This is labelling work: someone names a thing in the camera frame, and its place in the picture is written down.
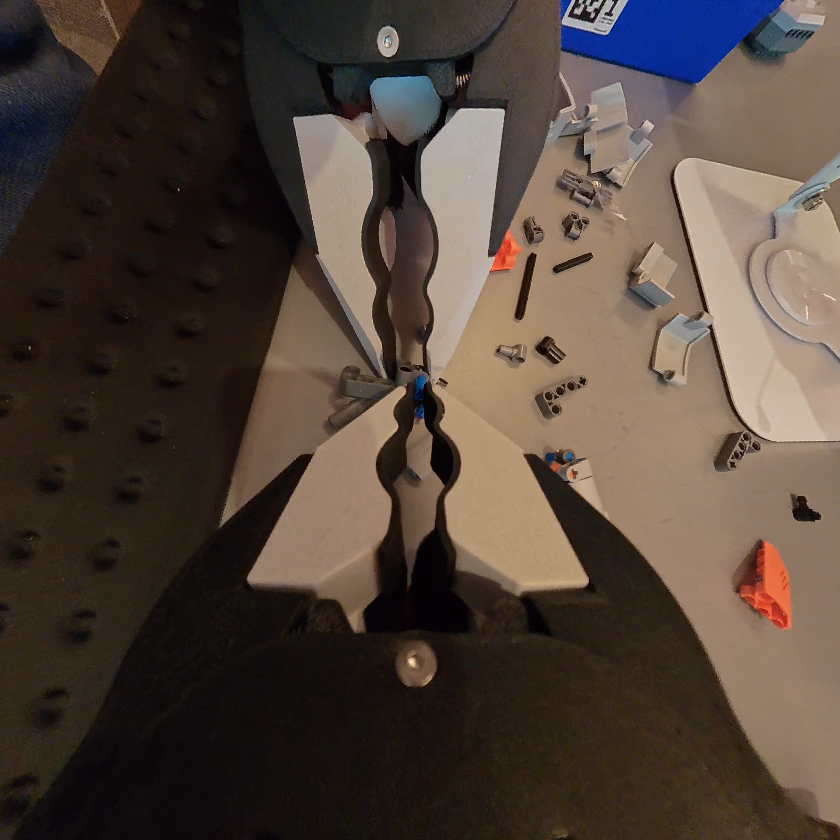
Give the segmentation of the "blue plastic bin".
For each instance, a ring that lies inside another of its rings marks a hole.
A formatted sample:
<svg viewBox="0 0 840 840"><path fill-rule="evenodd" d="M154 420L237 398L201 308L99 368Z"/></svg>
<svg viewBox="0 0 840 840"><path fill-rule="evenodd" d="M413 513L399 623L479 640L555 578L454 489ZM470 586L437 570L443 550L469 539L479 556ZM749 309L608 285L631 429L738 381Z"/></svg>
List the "blue plastic bin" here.
<svg viewBox="0 0 840 840"><path fill-rule="evenodd" d="M781 1L561 1L564 51L702 81Z"/></svg>

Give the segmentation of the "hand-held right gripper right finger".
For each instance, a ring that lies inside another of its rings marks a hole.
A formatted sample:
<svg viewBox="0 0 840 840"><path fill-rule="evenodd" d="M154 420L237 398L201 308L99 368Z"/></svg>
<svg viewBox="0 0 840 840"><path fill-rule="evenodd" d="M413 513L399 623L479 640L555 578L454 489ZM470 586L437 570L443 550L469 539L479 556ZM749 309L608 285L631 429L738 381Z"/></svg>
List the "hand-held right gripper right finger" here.
<svg viewBox="0 0 840 840"><path fill-rule="evenodd" d="M434 536L447 588L471 606L498 595L581 591L585 572L520 446L447 392L424 394Z"/></svg>

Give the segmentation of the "dark grey bent beam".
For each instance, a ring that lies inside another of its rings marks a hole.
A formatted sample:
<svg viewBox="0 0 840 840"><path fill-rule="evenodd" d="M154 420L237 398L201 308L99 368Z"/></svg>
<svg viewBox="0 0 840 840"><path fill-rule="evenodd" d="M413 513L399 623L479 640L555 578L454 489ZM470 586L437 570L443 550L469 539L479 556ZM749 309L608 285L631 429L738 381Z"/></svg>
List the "dark grey bent beam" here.
<svg viewBox="0 0 840 840"><path fill-rule="evenodd" d="M564 400L584 390L588 384L588 377L578 374L566 376L561 381L542 388L534 395L540 415L545 419L558 417L562 414Z"/></svg>

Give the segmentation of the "light grey bracket piece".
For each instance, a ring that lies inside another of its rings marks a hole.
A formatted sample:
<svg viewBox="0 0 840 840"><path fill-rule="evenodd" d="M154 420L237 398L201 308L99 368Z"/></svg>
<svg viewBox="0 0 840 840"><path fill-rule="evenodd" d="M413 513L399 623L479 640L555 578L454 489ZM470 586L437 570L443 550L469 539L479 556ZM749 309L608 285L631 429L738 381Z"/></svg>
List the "light grey bracket piece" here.
<svg viewBox="0 0 840 840"><path fill-rule="evenodd" d="M677 263L666 255L664 248L654 242L632 268L627 289L649 307L663 308L675 299L669 291L669 282L677 267Z"/></svg>
<svg viewBox="0 0 840 840"><path fill-rule="evenodd" d="M695 344L710 336L712 323L713 316L706 311L693 316L676 314L657 332L651 370L667 385L685 385L690 352Z"/></svg>

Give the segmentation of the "white orange assembled part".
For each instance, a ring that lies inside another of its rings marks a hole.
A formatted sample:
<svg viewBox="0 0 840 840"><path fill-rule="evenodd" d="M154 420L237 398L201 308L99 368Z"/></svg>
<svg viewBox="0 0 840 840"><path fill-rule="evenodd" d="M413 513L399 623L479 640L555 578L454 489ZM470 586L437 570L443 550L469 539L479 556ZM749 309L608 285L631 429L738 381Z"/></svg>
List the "white orange assembled part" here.
<svg viewBox="0 0 840 840"><path fill-rule="evenodd" d="M544 460L551 470L565 483L571 485L579 496L606 516L606 510L595 483L592 465L587 458L579 457L572 449L562 448L549 451L544 456Z"/></svg>

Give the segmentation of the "long black axle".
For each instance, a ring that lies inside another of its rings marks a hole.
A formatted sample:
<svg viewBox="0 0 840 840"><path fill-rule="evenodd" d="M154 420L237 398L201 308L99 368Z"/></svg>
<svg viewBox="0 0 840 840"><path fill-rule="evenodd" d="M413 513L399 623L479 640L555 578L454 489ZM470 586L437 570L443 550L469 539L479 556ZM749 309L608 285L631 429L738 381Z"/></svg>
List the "long black axle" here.
<svg viewBox="0 0 840 840"><path fill-rule="evenodd" d="M537 253L531 252L527 257L526 264L523 269L517 304L514 311L514 320L516 322L521 322L522 320L524 320L527 312L530 291L532 288L532 279L534 270L536 268L537 258Z"/></svg>

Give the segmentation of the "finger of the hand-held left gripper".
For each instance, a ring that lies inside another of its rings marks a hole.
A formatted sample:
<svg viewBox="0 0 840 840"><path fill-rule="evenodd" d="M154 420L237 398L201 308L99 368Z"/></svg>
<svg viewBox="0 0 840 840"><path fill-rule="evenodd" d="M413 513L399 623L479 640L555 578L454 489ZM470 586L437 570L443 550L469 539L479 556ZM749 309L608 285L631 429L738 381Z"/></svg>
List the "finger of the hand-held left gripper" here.
<svg viewBox="0 0 840 840"><path fill-rule="evenodd" d="M375 373L396 375L392 164L372 116L293 120L313 251Z"/></svg>
<svg viewBox="0 0 840 840"><path fill-rule="evenodd" d="M489 247L504 122L502 109L459 109L421 153L421 198L436 235L425 285L431 375L448 367L495 258Z"/></svg>

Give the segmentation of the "white book stand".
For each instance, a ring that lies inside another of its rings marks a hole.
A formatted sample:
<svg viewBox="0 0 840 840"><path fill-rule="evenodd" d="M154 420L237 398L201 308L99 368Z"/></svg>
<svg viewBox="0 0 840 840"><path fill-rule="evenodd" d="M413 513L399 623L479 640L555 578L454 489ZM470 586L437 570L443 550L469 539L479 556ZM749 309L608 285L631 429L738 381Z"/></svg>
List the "white book stand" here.
<svg viewBox="0 0 840 840"><path fill-rule="evenodd" d="M698 158L673 183L735 413L775 443L839 440L838 157L804 183Z"/></svg>

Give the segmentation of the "grey axle connector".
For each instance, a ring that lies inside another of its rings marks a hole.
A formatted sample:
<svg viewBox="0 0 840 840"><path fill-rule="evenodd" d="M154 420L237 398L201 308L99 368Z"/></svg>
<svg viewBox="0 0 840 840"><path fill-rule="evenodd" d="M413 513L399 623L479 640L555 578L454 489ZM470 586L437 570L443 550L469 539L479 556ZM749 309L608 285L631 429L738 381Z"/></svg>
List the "grey axle connector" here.
<svg viewBox="0 0 840 840"><path fill-rule="evenodd" d="M556 186L568 194L569 198L584 207L595 203L599 186L586 175L566 169L558 178Z"/></svg>

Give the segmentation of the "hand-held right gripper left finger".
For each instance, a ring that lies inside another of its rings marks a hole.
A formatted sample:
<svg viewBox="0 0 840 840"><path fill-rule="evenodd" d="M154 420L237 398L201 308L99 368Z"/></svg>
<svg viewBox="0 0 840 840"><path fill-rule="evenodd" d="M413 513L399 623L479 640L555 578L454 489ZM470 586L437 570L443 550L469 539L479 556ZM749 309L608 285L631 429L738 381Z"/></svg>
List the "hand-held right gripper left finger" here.
<svg viewBox="0 0 840 840"><path fill-rule="evenodd" d="M392 496L377 472L385 445L413 417L411 387L397 387L321 444L248 573L257 591L315 595L362 617L382 592L377 552Z"/></svg>

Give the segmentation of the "grey tube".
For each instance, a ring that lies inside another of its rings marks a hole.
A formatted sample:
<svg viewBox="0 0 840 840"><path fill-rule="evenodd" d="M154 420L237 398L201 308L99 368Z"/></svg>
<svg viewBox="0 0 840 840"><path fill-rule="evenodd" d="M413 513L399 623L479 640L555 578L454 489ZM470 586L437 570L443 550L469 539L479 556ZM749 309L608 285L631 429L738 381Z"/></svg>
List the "grey tube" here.
<svg viewBox="0 0 840 840"><path fill-rule="evenodd" d="M341 408L329 415L328 425L332 430L338 431L369 411L376 403L376 397L351 397Z"/></svg>

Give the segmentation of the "small grey blue device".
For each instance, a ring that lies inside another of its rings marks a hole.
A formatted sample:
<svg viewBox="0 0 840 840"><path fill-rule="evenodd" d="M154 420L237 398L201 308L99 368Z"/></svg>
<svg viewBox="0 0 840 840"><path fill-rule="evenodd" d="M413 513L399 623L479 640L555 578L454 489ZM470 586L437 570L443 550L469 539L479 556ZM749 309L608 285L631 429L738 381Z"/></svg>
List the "small grey blue device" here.
<svg viewBox="0 0 840 840"><path fill-rule="evenodd" d="M820 1L784 1L744 39L752 53L776 60L801 49L825 24Z"/></svg>

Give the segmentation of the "dark blue cloth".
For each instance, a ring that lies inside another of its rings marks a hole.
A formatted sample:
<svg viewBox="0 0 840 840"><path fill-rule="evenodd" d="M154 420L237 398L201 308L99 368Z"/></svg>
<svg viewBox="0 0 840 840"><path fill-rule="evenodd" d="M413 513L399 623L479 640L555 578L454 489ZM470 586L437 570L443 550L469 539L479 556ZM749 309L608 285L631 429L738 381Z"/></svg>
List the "dark blue cloth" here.
<svg viewBox="0 0 840 840"><path fill-rule="evenodd" d="M95 79L36 2L1 2L2 253Z"/></svg>

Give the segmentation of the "dark grey short beam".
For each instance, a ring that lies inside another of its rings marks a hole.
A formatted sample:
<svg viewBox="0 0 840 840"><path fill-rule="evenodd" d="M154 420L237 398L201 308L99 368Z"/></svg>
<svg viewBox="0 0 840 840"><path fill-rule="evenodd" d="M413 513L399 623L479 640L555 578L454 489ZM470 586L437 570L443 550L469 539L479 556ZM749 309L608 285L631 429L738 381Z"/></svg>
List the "dark grey short beam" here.
<svg viewBox="0 0 840 840"><path fill-rule="evenodd" d="M724 439L713 465L716 471L729 472L737 469L747 455L756 455L762 450L761 442L746 430L730 433Z"/></svg>

